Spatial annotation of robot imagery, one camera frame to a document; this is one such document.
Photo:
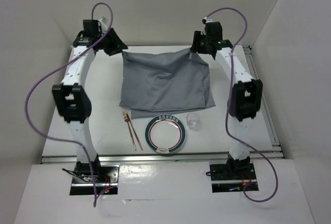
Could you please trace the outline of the grey cloth placemat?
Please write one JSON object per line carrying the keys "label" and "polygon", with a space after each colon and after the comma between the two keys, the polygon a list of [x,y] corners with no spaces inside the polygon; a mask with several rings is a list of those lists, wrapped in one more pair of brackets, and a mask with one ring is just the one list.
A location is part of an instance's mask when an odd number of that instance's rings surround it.
{"label": "grey cloth placemat", "polygon": [[209,65],[189,48],[160,54],[123,52],[120,107],[135,118],[215,106]]}

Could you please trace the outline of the copper fork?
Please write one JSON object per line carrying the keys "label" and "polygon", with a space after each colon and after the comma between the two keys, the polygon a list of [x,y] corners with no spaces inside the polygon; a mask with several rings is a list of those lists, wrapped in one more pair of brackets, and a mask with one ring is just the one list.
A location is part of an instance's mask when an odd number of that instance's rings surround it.
{"label": "copper fork", "polygon": [[130,137],[131,137],[131,140],[132,140],[132,144],[133,144],[133,148],[136,151],[137,150],[137,147],[136,147],[136,144],[135,144],[135,141],[134,141],[134,137],[133,137],[133,133],[132,133],[132,130],[131,130],[131,127],[130,127],[129,116],[128,116],[128,114],[125,111],[123,111],[123,118],[124,118],[124,121],[127,123],[129,134],[130,134]]}

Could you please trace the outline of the clear plastic cup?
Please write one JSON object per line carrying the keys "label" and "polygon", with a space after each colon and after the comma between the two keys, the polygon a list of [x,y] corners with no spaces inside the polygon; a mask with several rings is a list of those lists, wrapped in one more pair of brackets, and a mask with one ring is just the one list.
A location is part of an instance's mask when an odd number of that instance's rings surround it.
{"label": "clear plastic cup", "polygon": [[186,117],[188,128],[199,131],[201,128],[200,117],[196,113],[189,113]]}

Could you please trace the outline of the white plate green red rim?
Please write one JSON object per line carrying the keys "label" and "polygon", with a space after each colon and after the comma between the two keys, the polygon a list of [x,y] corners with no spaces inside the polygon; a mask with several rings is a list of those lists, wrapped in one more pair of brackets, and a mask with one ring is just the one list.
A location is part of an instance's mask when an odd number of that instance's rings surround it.
{"label": "white plate green red rim", "polygon": [[144,137],[148,146],[156,153],[167,155],[178,152],[186,140],[186,128],[173,115],[158,115],[146,125]]}

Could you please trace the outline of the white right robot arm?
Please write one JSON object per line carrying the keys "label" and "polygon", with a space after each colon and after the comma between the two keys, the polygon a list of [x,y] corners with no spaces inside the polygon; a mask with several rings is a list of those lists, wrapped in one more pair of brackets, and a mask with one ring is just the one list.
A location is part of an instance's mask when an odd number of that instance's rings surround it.
{"label": "white right robot arm", "polygon": [[244,68],[234,46],[223,39],[220,22],[205,17],[202,23],[203,30],[194,33],[191,52],[211,55],[230,80],[225,131],[234,143],[225,171],[230,178],[238,178],[244,171],[242,163],[250,160],[251,145],[244,139],[261,108],[263,83]]}

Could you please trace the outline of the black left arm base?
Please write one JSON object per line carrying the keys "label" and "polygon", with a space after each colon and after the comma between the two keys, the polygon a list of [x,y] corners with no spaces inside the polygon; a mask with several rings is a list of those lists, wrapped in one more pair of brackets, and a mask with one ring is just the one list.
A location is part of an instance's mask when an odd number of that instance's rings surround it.
{"label": "black left arm base", "polygon": [[62,168],[62,171],[72,176],[70,195],[87,196],[94,194],[92,178],[94,178],[97,195],[118,194],[119,165],[105,166],[92,165],[93,174],[88,164],[77,162],[74,169]]}

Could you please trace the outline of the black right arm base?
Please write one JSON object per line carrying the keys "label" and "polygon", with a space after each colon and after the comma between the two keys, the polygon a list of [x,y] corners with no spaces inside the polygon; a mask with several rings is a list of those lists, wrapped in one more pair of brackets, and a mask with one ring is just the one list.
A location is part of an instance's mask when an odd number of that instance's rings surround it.
{"label": "black right arm base", "polygon": [[211,180],[212,192],[258,191],[259,186],[253,163],[247,167],[235,169],[230,162],[210,164],[206,176]]}

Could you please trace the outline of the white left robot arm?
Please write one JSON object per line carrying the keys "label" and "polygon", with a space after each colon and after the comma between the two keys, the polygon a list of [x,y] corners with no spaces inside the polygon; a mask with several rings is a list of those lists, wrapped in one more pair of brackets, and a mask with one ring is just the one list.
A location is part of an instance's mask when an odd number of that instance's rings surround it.
{"label": "white left robot arm", "polygon": [[105,18],[84,20],[83,30],[73,42],[71,64],[61,83],[52,86],[58,113],[69,125],[73,140],[79,142],[77,167],[84,170],[83,175],[90,182],[101,178],[102,169],[89,130],[92,103],[84,88],[85,81],[98,51],[112,56],[127,48]]}

